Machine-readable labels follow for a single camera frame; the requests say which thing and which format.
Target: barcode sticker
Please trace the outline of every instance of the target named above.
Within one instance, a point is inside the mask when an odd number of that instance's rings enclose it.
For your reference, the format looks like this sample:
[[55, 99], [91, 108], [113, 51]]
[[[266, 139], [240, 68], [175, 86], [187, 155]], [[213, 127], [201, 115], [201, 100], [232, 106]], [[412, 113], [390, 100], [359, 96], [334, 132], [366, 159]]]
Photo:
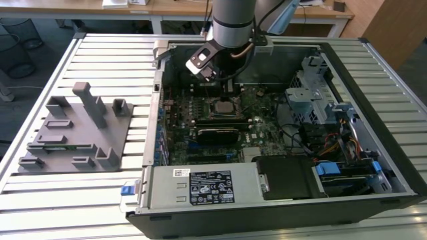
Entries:
[[188, 177], [189, 168], [173, 169], [173, 177]]

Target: power supply label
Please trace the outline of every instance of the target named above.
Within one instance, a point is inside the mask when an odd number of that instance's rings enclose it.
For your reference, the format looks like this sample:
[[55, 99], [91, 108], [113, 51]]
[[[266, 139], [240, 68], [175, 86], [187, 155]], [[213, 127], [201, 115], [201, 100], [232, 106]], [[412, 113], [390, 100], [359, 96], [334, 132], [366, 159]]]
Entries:
[[231, 171], [189, 173], [189, 203], [193, 206], [235, 202]]

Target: mesh trash bin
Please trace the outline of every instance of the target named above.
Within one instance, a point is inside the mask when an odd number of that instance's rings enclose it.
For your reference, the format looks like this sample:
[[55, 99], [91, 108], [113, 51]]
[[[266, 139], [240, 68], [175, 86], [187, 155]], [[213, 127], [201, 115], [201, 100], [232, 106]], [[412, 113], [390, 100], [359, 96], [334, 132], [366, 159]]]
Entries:
[[13, 34], [0, 35], [0, 69], [13, 79], [28, 76], [36, 66]]
[[29, 18], [0, 18], [0, 25], [9, 34], [19, 36], [25, 49], [35, 49], [43, 45], [37, 29]]

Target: wooden desk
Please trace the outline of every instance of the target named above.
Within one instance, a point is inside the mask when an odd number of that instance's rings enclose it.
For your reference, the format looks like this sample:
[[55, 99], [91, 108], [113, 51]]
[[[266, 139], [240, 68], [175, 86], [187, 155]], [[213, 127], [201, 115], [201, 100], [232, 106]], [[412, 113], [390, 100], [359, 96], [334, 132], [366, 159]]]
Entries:
[[[148, 5], [103, 9], [103, 0], [0, 0], [0, 17], [43, 19], [149, 20], [155, 34], [161, 34], [161, 21], [203, 21], [204, 0], [149, 0]], [[334, 25], [328, 37], [338, 38], [354, 14], [322, 7], [298, 9], [291, 23]]]

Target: slotted aluminum surface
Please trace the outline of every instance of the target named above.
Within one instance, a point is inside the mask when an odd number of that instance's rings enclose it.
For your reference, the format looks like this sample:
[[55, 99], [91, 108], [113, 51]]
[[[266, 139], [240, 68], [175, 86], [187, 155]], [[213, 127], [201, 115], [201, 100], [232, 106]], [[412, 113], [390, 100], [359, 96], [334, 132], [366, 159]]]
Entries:
[[[184, 35], [88, 34], [73, 39], [45, 89], [0, 163], [1, 240], [143, 240], [141, 232], [120, 212], [120, 186], [141, 175], [148, 125], [155, 40], [191, 40]], [[330, 42], [416, 169], [427, 179], [426, 107], [370, 46], [356, 39], [274, 38], [280, 42]], [[120, 172], [20, 175], [19, 157], [36, 136], [48, 96], [65, 95], [85, 81], [104, 103], [117, 97], [135, 104]], [[127, 206], [136, 197], [124, 199]], [[390, 210], [360, 223], [248, 232], [196, 239], [427, 239], [427, 206]]]

